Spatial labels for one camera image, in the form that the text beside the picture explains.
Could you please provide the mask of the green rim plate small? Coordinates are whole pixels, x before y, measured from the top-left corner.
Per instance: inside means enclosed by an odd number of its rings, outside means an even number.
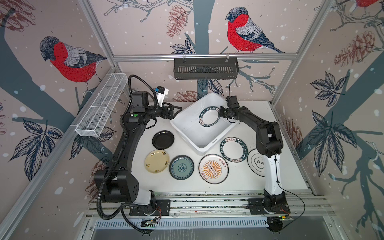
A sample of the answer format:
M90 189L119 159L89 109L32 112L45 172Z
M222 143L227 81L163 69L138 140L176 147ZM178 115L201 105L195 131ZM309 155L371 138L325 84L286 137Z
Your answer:
M206 128L214 126L220 119L219 109L216 106L205 108L199 115L200 125Z

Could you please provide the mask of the white plastic bin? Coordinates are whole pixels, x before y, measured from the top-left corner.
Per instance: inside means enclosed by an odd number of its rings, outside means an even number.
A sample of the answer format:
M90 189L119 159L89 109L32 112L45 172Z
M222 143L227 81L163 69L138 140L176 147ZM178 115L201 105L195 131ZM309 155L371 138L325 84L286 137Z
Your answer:
M171 125L202 156L236 125L236 122L219 117L220 107L226 106L226 100L222 96L209 93L177 114L171 120Z

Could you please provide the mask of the green rim plate large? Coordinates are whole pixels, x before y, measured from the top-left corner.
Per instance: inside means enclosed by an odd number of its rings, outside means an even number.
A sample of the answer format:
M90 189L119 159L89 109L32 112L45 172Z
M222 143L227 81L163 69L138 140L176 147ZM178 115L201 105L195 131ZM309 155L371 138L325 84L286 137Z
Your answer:
M220 152L223 158L232 163L240 163L248 156L247 145L239 138L228 137L221 141Z

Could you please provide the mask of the white plate black outline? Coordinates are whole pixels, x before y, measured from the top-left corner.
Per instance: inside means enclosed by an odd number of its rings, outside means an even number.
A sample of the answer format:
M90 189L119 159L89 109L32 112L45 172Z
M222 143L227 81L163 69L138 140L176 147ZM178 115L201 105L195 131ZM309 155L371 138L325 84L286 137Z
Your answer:
M249 152L247 162L250 169L260 177L266 176L265 168L266 156L259 153L257 149L253 149Z

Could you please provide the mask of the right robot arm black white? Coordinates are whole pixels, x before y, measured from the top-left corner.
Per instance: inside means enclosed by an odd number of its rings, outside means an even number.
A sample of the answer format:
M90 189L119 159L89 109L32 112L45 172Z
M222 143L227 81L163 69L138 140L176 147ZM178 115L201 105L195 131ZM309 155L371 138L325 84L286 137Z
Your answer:
M227 107L220 107L218 116L240 121L256 132L256 149L265 156L264 209L267 213L290 214L286 193L280 185L280 156L284 147L280 126L269 122L248 108L241 107L236 96L226 97Z

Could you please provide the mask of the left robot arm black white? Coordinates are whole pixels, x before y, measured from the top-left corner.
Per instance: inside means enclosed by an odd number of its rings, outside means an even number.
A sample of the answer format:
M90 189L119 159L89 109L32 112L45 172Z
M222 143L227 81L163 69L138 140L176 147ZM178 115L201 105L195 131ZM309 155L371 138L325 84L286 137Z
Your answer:
M98 188L97 212L101 219L113 219L125 207L138 208L146 214L156 211L154 192L140 188L139 181L132 174L134 155L150 120L157 117L172 120L182 109L169 103L162 107L127 108L121 117L123 134L116 151L105 170L97 171L94 176Z

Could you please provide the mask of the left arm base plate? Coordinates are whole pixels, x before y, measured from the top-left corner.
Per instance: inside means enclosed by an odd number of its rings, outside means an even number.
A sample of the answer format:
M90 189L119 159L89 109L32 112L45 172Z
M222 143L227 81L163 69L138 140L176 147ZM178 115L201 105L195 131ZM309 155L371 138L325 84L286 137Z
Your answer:
M156 200L146 206L137 206L131 208L130 217L152 217L152 216L168 216L170 214L170 200Z

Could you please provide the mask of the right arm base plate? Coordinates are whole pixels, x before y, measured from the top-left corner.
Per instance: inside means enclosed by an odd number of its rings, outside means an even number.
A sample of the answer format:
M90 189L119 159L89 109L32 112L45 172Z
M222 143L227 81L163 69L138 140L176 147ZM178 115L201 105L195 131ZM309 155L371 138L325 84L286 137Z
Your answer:
M248 199L246 209L252 215L289 215L291 210L286 200L269 201L265 199Z

